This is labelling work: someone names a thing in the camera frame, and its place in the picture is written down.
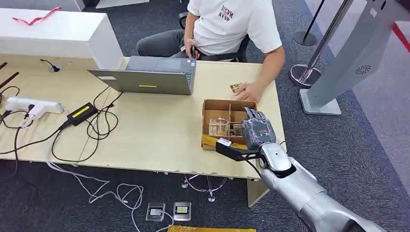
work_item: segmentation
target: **white t-shirt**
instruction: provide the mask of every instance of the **white t-shirt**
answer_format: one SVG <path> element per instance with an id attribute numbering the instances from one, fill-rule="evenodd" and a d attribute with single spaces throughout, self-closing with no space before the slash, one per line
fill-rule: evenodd
<path id="1" fill-rule="evenodd" d="M 193 38 L 208 55 L 237 52 L 246 34 L 263 52 L 282 45 L 271 0 L 190 0 Z"/>

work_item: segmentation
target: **white kiosk stand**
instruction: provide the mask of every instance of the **white kiosk stand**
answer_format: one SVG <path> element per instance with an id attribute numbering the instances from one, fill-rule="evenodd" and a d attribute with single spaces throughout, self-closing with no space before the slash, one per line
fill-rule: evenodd
<path id="1" fill-rule="evenodd" d="M 405 7 L 409 4 L 401 0 L 367 1 L 330 67 L 310 89 L 300 90 L 306 114 L 341 114 L 336 97 L 377 70 L 395 21 L 410 21 L 410 9 Z"/>

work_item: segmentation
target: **yellow sticker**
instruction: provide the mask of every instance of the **yellow sticker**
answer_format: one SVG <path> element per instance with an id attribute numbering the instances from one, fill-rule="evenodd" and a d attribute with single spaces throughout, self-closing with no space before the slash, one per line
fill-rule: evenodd
<path id="1" fill-rule="evenodd" d="M 176 212 L 180 214 L 186 214 L 188 212 L 188 207 L 177 207 Z"/>
<path id="2" fill-rule="evenodd" d="M 84 107 L 84 109 L 82 109 L 82 110 L 78 111 L 77 113 L 75 113 L 75 114 L 73 115 L 73 118 L 79 116 L 80 114 L 84 113 L 84 112 L 85 112 L 86 110 L 88 110 L 88 109 L 89 109 L 89 106 Z"/>
<path id="3" fill-rule="evenodd" d="M 139 87 L 145 87 L 145 88 L 156 88 L 157 86 L 149 86 L 149 85 L 138 85 Z"/>

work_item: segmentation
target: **man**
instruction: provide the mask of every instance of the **man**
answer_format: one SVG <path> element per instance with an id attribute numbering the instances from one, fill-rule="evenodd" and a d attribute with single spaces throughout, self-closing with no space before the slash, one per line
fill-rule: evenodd
<path id="1" fill-rule="evenodd" d="M 265 54 L 259 77 L 236 90 L 236 100 L 259 102 L 279 74 L 285 53 L 271 0 L 190 0 L 184 30 L 171 30 L 140 40 L 141 56 L 199 58 L 236 52 L 246 36 Z M 195 46 L 199 52 L 191 54 Z"/>

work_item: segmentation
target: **man's hand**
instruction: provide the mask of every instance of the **man's hand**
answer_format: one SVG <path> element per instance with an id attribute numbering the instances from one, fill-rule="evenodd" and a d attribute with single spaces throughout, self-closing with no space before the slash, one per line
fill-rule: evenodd
<path id="1" fill-rule="evenodd" d="M 187 54 L 188 58 L 192 59 L 192 47 L 197 45 L 196 41 L 194 39 L 184 38 L 184 45 L 185 53 Z M 198 51 L 195 51 L 195 59 L 199 59 Z"/>
<path id="2" fill-rule="evenodd" d="M 243 83 L 235 90 L 235 100 L 237 101 L 250 101 L 259 102 L 265 91 L 265 87 L 253 82 L 253 83 Z"/>

